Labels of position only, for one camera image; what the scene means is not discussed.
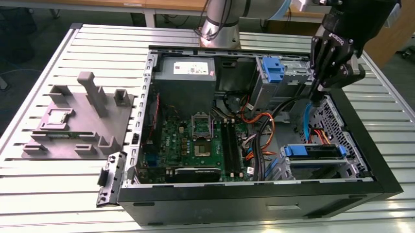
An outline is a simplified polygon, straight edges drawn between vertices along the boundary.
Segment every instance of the floor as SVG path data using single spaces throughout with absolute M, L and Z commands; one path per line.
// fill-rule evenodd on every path
M 39 78 L 40 72 L 36 70 L 41 71 L 44 69 L 71 24 L 83 22 L 87 24 L 132 26 L 135 21 L 136 25 L 145 26 L 141 14 L 63 10 L 60 11 L 60 18 L 53 19 L 47 9 L 35 9 L 32 16 L 37 30 L 28 36 L 28 39 L 35 49 L 35 58 L 23 64 L 13 64 L 0 60 L 0 75 L 9 84 L 9 89 L 5 92 L 0 91 L 0 136 Z M 179 26 L 183 29 L 192 29 L 197 27 L 197 22 L 197 16 L 189 16 L 188 18 L 185 16 L 172 16 L 165 19 L 157 15 L 157 27 L 176 28 Z M 243 19 L 239 25 L 241 32 L 261 32 L 259 20 Z M 31 71 L 21 70 L 3 74 L 15 69 L 31 69 Z M 412 91 L 415 86 L 415 64 L 396 55 L 386 65 L 383 72 L 403 98 L 415 108 Z

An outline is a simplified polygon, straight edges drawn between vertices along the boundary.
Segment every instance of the ram slot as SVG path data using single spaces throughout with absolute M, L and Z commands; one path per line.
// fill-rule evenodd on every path
M 221 134 L 221 148 L 223 148 L 223 157 L 225 162 L 225 175 L 228 176 L 232 171 L 232 161 L 231 161 L 231 146 L 228 139 L 228 125 L 227 123 L 220 123 L 220 134 Z
M 240 170 L 240 158 L 239 158 L 239 150 L 237 150 L 235 124 L 231 123 L 227 128 L 228 128 L 228 144 L 229 144 L 229 151 L 231 151 L 232 171 L 235 175 L 237 175 L 241 172 L 241 170 Z

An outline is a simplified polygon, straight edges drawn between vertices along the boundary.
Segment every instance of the small circuit board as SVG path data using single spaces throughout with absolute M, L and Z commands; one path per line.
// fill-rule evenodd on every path
M 244 181 L 243 158 L 237 148 L 237 153 L 232 153 L 233 165 L 236 164 L 239 173 L 229 173 L 229 159 L 225 158 L 223 145 L 223 121 L 199 121 L 192 124 L 191 120 L 179 121 L 169 119 L 163 123 L 161 145 L 159 154 L 147 154 L 145 161 L 148 169 L 144 178 L 148 183 L 168 183 L 165 174 L 179 168 L 215 168 L 220 170 L 220 182 Z M 235 145 L 240 144 L 241 138 L 247 135 L 247 126 L 243 123 L 232 123 L 235 128 Z M 205 132 L 211 129 L 211 138 L 199 137 L 195 139 L 193 132 Z

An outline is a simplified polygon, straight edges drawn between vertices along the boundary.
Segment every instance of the green circuit board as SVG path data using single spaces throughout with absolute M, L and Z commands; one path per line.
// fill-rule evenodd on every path
M 156 158 L 156 167 L 148 168 L 149 183 L 164 183 L 160 168 L 169 167 L 215 167 L 221 169 L 223 182 L 244 181 L 245 175 L 240 177 L 227 176 L 224 169 L 223 141 L 220 132 L 220 122 L 213 121 L 212 126 L 203 122 L 195 124 L 195 132 L 205 132 L 212 127 L 212 138 L 208 141 L 193 140 L 191 120 L 179 121 L 171 119 L 164 122 L 161 129 L 161 146 Z M 241 135 L 247 132 L 245 124 L 235 124 L 235 132 Z M 240 157 L 240 166 L 243 167 L 243 158 Z

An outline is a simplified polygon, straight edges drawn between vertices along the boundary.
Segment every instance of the slotted aluminum surface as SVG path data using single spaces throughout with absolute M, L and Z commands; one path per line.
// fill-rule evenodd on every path
M 310 52 L 310 37 L 241 33 L 241 48 Z M 415 229 L 414 113 L 364 55 L 367 78 L 344 92 L 363 120 L 404 193 L 367 203 L 331 219 L 140 227 L 120 207 L 96 209 L 96 185 L 105 161 L 29 161 L 23 143 L 49 104 L 53 84 L 84 92 L 80 71 L 92 71 L 107 93 L 125 88 L 140 96 L 148 45 L 197 46 L 191 30 L 84 25 L 71 29 L 0 139 L 0 232 L 403 232 Z M 132 135 L 127 133 L 125 142 Z

